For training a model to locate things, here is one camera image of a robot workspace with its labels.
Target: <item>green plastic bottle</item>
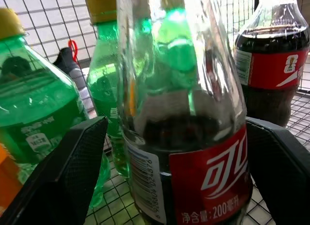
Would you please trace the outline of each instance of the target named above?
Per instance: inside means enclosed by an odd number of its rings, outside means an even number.
[[[99,171],[98,180],[93,190],[93,197],[89,208],[98,206],[103,200],[103,184],[111,177],[110,163],[105,153],[102,154],[101,166]]]
[[[14,11],[1,8],[0,23],[0,145],[24,183],[88,115],[72,80],[27,45]]]
[[[124,153],[124,140],[117,110],[118,29],[116,0],[86,0],[92,24],[98,29],[98,40],[90,65],[87,85],[99,116],[108,117],[107,134],[112,143],[114,166],[119,174],[129,177]]]

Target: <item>clear plastic bottle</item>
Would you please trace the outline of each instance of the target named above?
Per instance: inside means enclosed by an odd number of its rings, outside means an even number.
[[[216,0],[117,0],[119,113],[148,224],[241,224],[246,108]]]
[[[248,116],[286,127],[309,45],[297,0],[260,0],[235,42]]]
[[[112,144],[114,166],[128,177],[128,163],[117,110],[117,46],[116,0],[86,0],[98,39],[90,65],[87,86],[99,116],[108,117],[107,134]]]
[[[71,79],[26,44],[14,11],[1,8],[0,23],[0,145],[24,183],[88,115]]]

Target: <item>green label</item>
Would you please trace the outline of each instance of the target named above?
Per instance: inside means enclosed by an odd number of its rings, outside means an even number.
[[[1,127],[0,145],[17,163],[36,164],[57,147],[72,126],[87,118],[82,101],[77,97],[36,121]]]

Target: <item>barcode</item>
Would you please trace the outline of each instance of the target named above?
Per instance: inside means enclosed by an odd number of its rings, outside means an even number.
[[[134,197],[140,209],[151,218],[165,224],[163,190],[158,157],[127,142]]]
[[[241,51],[238,49],[236,50],[235,62],[237,67],[237,73],[241,83],[245,85],[248,84],[248,77],[251,68],[251,58],[252,58],[251,53]]]

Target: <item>red label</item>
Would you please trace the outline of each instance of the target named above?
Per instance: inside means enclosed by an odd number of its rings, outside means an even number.
[[[279,54],[249,53],[250,63],[247,65],[242,62],[245,60],[246,52],[237,50],[236,64],[241,83],[264,89],[297,86],[300,83],[308,51],[307,48],[302,51]],[[243,81],[242,77],[245,75],[248,75],[248,79],[245,77]]]
[[[247,133],[201,151],[170,155],[178,224],[213,224],[240,210],[250,197]]]

